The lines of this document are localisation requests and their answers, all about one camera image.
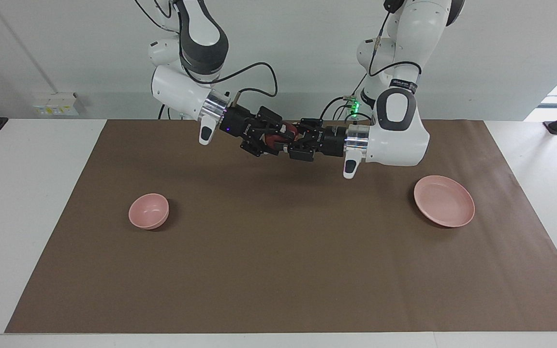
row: pink bowl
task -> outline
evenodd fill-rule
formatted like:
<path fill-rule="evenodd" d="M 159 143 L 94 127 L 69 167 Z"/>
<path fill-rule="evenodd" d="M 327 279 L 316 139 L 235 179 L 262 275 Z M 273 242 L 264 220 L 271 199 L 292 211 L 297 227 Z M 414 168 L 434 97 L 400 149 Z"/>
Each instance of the pink bowl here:
<path fill-rule="evenodd" d="M 128 220 L 144 230 L 157 229 L 169 216 L 169 202 L 157 193 L 148 193 L 137 198 L 128 210 Z"/>
<path fill-rule="evenodd" d="M 414 187 L 418 209 L 429 220 L 445 227 L 462 227 L 474 218 L 476 208 L 470 192 L 445 176 L 425 176 Z"/>

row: brown mat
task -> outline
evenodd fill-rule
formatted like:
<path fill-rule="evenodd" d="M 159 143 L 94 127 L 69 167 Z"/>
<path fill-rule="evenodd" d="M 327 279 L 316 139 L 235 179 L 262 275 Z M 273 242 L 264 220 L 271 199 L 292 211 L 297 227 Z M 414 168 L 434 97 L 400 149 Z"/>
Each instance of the brown mat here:
<path fill-rule="evenodd" d="M 197 123 L 108 121 L 7 333 L 557 331 L 557 250 L 480 121 L 428 121 L 418 167 L 255 158 Z M 469 225 L 416 209 L 428 174 Z M 130 203 L 170 198 L 154 232 Z"/>

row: black button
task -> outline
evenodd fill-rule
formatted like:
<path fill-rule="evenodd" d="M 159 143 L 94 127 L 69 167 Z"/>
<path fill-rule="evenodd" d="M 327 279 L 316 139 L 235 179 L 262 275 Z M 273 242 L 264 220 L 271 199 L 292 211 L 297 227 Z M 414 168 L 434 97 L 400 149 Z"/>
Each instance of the black button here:
<path fill-rule="evenodd" d="M 210 139 L 211 135 L 212 135 L 212 128 L 205 127 L 205 126 L 201 128 L 201 139 L 207 141 L 208 139 Z"/>
<path fill-rule="evenodd" d="M 347 174 L 352 174 L 354 172 L 354 170 L 356 169 L 356 161 L 354 160 L 348 160 L 345 163 L 345 172 Z"/>

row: table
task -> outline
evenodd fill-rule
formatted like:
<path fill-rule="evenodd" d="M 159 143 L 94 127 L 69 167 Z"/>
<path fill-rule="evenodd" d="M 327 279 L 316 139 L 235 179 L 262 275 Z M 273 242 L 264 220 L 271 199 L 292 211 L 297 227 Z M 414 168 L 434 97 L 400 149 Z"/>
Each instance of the table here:
<path fill-rule="evenodd" d="M 12 119 L 0 131 L 0 347 L 557 346 L 557 333 L 2 335 L 104 123 Z M 557 247 L 557 136 L 538 123 L 486 124 Z"/>

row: wall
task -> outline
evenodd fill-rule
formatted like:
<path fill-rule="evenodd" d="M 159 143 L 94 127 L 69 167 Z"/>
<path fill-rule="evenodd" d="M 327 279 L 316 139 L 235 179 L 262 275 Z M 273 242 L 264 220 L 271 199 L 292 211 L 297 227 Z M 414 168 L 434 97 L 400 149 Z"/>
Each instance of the wall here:
<path fill-rule="evenodd" d="M 140 0 L 153 10 L 150 0 Z M 381 0 L 206 0 L 230 39 L 225 72 L 265 60 L 276 99 L 245 95 L 285 118 L 316 116 L 362 77 L 355 59 L 385 15 Z M 9 29 L 2 24 L 7 22 Z M 24 48 L 60 92 L 79 93 L 86 117 L 156 117 L 147 45 L 167 37 L 132 0 L 0 0 L 0 115 L 35 117 L 35 92 L 51 92 Z M 21 45 L 15 42 L 18 38 Z M 259 69 L 221 88 L 271 88 Z M 557 84 L 557 5 L 467 0 L 419 83 L 425 118 L 523 119 Z"/>

